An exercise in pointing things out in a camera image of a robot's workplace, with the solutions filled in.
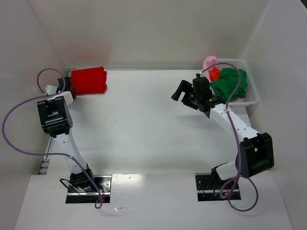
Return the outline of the red t-shirt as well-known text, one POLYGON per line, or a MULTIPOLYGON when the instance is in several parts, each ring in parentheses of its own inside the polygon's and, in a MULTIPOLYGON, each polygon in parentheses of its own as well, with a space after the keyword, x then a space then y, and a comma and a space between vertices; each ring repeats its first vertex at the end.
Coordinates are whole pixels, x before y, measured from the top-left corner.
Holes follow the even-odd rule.
POLYGON ((107 90, 104 67, 73 70, 71 78, 77 95, 102 94, 107 90))

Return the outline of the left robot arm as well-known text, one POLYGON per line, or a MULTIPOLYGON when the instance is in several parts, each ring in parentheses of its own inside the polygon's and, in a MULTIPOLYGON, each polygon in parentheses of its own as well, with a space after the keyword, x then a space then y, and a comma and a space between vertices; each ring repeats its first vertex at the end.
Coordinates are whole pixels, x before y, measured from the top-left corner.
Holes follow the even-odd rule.
POLYGON ((96 189, 93 173, 81 156, 73 139, 73 121, 68 105, 76 98, 74 83, 68 77, 58 79, 59 86, 47 86, 45 93, 56 95, 37 102, 38 114, 43 131, 59 146, 70 170, 69 182, 73 189, 92 192, 96 189))

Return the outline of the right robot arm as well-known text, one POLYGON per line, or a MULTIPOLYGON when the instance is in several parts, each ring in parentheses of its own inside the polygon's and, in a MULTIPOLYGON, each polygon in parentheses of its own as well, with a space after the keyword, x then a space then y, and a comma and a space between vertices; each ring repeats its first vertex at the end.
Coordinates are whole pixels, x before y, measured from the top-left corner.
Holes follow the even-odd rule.
POLYGON ((237 175, 250 178, 274 166, 272 137, 260 133, 239 118, 221 97, 213 95, 209 80, 200 74, 192 82, 182 80, 171 98, 199 110, 219 124, 238 142, 240 152, 235 160, 211 169, 211 181, 216 187, 237 175))

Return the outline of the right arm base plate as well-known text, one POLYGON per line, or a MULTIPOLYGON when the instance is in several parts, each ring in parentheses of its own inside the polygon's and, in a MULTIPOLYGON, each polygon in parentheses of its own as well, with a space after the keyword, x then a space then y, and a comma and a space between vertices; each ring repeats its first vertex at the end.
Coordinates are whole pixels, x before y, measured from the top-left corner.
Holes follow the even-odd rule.
MULTIPOLYGON (((223 201, 220 196, 220 189, 226 181, 220 179, 213 179, 210 173, 196 173, 195 174, 196 189, 198 201, 223 201)), ((223 195, 227 195, 230 189, 234 185, 234 182, 228 184, 222 191, 223 195)), ((239 186, 237 185, 231 200, 241 200, 239 186)))

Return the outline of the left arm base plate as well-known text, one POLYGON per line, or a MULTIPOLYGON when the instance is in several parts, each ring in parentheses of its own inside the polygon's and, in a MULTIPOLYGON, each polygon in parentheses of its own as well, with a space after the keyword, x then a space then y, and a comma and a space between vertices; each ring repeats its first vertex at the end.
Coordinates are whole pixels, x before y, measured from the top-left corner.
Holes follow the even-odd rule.
MULTIPOLYGON (((94 177, 94 182, 99 188, 103 203, 110 203, 112 176, 96 175, 94 177)), ((66 204, 94 204, 99 198, 99 194, 92 184, 85 190, 81 187, 73 186, 66 179, 62 180, 62 184, 67 188, 66 204)))

